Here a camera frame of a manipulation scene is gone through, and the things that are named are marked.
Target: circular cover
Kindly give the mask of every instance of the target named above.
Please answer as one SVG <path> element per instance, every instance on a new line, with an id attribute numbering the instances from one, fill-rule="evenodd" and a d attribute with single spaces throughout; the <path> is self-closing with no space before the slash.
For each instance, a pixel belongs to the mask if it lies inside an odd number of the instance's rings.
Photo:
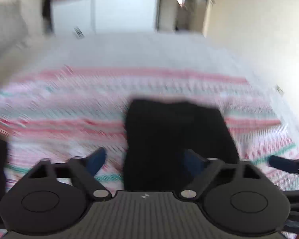
<path id="1" fill-rule="evenodd" d="M 28 179 L 19 185 L 0 202 L 0 215 L 8 230 L 51 234 L 76 223 L 86 209 L 83 192 L 55 179 Z"/>
<path id="2" fill-rule="evenodd" d="M 209 191 L 203 208 L 218 227 L 251 236 L 270 234 L 282 228 L 290 203 L 269 182 L 240 179 Z"/>

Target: white logo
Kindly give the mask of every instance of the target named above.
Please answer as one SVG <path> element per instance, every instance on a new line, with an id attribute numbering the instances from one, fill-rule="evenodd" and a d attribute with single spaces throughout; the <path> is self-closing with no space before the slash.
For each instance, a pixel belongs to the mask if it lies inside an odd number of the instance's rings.
<path id="1" fill-rule="evenodd" d="M 141 196 L 143 199 L 146 199 L 147 197 L 149 197 L 149 194 L 145 194 L 144 196 Z"/>

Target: bed sheet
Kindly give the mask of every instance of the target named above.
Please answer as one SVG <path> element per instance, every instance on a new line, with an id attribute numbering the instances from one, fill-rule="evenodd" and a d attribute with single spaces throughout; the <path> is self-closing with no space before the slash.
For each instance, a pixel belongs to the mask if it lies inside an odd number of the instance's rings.
<path id="1" fill-rule="evenodd" d="M 15 68 L 5 72 L 11 63 Z M 124 113 L 132 98 L 143 96 L 218 107 L 239 156 L 281 189 L 299 189 L 299 177 L 267 165 L 270 155 L 299 159 L 298 121 L 278 93 L 200 35 L 52 38 L 1 59 L 2 82 L 14 72 L 0 89 L 7 189 L 41 158 L 64 162 L 99 146 L 108 158 L 96 179 L 112 193 L 123 189 Z"/>

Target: silver screw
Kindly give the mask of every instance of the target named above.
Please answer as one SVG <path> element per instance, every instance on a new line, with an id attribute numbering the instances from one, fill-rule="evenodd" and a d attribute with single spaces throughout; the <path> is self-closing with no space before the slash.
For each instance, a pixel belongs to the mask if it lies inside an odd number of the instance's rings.
<path id="1" fill-rule="evenodd" d="M 93 195 L 97 198 L 105 198 L 109 195 L 109 192 L 106 190 L 96 190 L 93 192 Z"/>
<path id="2" fill-rule="evenodd" d="M 194 198 L 197 196 L 197 193 L 192 190 L 185 190 L 185 191 L 182 191 L 180 194 L 183 198 L 187 198 L 187 199 L 191 199 L 191 198 Z"/>

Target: striped bedspread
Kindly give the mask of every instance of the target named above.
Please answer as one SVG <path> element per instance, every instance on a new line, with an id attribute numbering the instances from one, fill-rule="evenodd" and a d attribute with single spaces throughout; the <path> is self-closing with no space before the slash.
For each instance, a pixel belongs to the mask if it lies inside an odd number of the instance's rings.
<path id="1" fill-rule="evenodd" d="M 0 90 L 0 133 L 9 141 L 7 190 L 42 158 L 64 162 L 101 146 L 108 158 L 95 178 L 113 194 L 122 190 L 124 115 L 135 97 L 218 107 L 239 156 L 282 189 L 299 189 L 297 176 L 267 165 L 270 155 L 299 159 L 299 148 L 265 96 L 246 79 L 162 68 L 65 67 Z"/>

